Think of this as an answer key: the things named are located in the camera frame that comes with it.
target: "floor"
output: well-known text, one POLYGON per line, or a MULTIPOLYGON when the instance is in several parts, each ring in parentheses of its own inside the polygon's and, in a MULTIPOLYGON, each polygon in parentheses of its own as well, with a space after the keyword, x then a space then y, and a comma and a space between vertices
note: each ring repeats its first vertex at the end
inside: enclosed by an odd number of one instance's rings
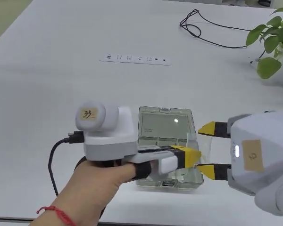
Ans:
POLYGON ((0 0, 0 36, 32 0, 0 0))

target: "red string bracelet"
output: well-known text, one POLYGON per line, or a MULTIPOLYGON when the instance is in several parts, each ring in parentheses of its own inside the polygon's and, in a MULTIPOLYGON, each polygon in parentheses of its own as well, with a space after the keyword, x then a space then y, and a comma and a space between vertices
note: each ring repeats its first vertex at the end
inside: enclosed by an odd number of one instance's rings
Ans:
POLYGON ((48 206, 48 207, 43 206, 37 211, 37 214, 39 214, 41 210, 53 210, 56 212, 58 218, 61 219, 64 224, 70 225, 70 226, 76 226, 76 224, 70 219, 69 216, 67 216, 67 214, 64 211, 59 210, 55 206, 48 206))

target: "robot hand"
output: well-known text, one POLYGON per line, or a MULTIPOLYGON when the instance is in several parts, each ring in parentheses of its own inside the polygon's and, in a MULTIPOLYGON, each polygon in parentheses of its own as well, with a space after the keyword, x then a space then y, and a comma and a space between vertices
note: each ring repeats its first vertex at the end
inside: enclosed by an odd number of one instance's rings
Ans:
POLYGON ((83 131, 87 160, 108 162, 106 166, 113 166, 115 161, 135 163, 135 179, 164 179, 176 169, 194 166, 201 157, 200 151, 182 146, 138 148, 137 131, 128 107, 89 101, 78 109, 75 124, 83 131))
POLYGON ((231 139, 231 165, 200 170, 212 179, 255 197, 262 210, 283 216, 283 111, 245 114, 228 122, 210 122, 200 134, 231 139))

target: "led light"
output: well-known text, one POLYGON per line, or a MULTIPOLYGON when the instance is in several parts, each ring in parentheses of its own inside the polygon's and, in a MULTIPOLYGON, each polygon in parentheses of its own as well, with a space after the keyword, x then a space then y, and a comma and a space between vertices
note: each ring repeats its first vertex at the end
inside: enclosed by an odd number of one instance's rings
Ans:
POLYGON ((235 146, 235 156, 238 158, 240 156, 240 153, 239 153, 239 146, 236 145, 235 146))

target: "handwritten number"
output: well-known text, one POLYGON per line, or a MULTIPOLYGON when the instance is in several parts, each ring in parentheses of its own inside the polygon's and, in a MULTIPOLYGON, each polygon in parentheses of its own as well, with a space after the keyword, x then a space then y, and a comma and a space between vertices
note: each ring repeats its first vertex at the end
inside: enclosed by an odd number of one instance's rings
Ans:
POLYGON ((91 111, 85 111, 83 118, 88 119, 92 115, 91 111))
POLYGON ((257 158, 257 155, 255 153, 252 153, 249 155, 250 160, 254 160, 257 158))

